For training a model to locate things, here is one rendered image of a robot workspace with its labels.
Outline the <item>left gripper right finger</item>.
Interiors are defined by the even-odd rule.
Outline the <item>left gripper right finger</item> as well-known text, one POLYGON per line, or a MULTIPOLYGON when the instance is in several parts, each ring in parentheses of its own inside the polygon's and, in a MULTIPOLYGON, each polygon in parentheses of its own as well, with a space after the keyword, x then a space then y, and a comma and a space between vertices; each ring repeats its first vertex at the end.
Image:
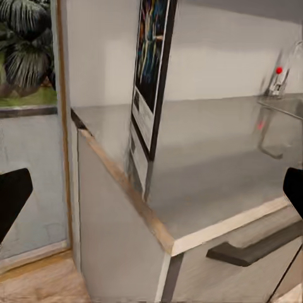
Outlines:
POLYGON ((283 191, 303 219, 303 170, 292 167, 287 170, 283 191))

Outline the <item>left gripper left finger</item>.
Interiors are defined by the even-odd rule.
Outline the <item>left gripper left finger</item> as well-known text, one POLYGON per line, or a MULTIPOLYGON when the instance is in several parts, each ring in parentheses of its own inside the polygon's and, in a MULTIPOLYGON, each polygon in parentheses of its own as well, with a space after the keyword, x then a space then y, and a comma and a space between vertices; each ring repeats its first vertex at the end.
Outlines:
POLYGON ((0 243, 17 219, 32 191, 32 179, 28 169, 19 169, 0 175, 0 243))

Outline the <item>poster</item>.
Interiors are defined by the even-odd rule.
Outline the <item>poster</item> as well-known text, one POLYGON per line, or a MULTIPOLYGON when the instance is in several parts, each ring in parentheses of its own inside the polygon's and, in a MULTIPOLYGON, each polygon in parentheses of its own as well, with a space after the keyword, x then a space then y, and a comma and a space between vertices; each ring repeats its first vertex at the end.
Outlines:
POLYGON ((140 0, 132 118, 154 162, 178 0, 140 0))

